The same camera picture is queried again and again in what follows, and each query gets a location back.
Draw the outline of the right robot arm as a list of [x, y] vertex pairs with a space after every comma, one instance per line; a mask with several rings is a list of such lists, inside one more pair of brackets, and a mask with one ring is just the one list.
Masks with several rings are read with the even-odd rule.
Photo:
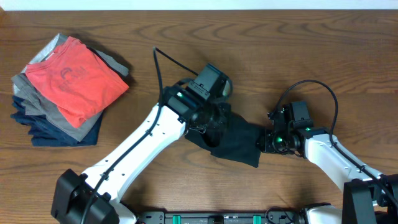
[[298, 212], [266, 213], [268, 223], [397, 223], [397, 175], [385, 175], [349, 152], [324, 127], [314, 127], [306, 102], [269, 115], [272, 130], [260, 135], [263, 153], [296, 155], [319, 167], [343, 193], [343, 207], [307, 205]]

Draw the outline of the black t-shirt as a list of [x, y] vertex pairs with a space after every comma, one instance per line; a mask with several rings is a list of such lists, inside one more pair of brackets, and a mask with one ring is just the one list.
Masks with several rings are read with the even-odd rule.
[[225, 131], [209, 130], [201, 134], [189, 130], [185, 139], [209, 151], [212, 156], [257, 168], [261, 150], [256, 143], [264, 130], [265, 127], [249, 123], [242, 116], [233, 113]]

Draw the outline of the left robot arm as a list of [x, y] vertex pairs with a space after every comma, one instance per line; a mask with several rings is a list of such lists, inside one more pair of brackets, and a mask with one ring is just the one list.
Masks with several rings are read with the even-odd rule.
[[51, 216], [59, 223], [137, 223], [121, 202], [126, 190], [188, 130], [224, 131], [232, 91], [231, 79], [211, 64], [195, 79], [165, 87], [148, 117], [114, 151], [81, 174], [68, 169], [58, 178]]

